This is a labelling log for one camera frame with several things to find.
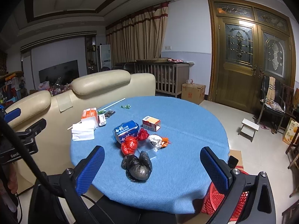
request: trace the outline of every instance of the stack of white paper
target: stack of white paper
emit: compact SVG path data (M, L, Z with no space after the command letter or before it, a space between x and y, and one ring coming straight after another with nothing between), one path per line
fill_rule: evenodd
M95 138L95 124L93 122L83 122L73 124L73 141L86 141Z

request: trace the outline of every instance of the orange and white box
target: orange and white box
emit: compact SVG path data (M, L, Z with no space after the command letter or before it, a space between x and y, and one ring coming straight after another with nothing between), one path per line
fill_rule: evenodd
M142 120L142 126L143 128L152 130L152 131L158 131L158 129L161 128L161 120L153 118L151 116L146 116Z
M95 128L99 126L97 108L83 110L81 122L94 122Z

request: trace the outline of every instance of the human hand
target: human hand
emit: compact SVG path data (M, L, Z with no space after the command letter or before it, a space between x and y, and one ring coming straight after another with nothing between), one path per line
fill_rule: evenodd
M8 181L7 186L10 189L12 194L15 194L18 190L18 180L17 180L17 173L14 167L14 164L11 163L8 166L9 174L8 174Z

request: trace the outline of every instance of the round table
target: round table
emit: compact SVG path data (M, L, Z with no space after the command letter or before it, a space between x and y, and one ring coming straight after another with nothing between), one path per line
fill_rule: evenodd
M130 109L121 108L127 104ZM220 159L228 160L228 139L219 120L199 105L172 97L129 98L109 109L116 113L95 130L94 140L71 142L72 163L77 165L100 145L105 160L92 184L109 199L141 209L194 213L192 200L204 198L211 183L199 159L201 148L209 146ZM113 129L130 120L141 127L145 116L161 120L161 128L148 130L149 134L168 137L171 144L157 151L150 178L136 183L121 167L123 155Z

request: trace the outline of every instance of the sofa backrest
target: sofa backrest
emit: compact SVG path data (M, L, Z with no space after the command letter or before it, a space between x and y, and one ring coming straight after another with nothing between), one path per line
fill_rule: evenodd
M100 108L123 98L155 95L155 78L152 74L130 75L124 70L94 73L75 79L72 90L51 97L41 91L17 101L6 112L21 109L21 115L10 122L15 131L23 131L41 118L46 128L36 136L38 153L32 155L41 171L48 175L60 174L73 167L70 160L72 124L81 119L86 108ZM19 173L34 184L35 176L23 160L16 162Z

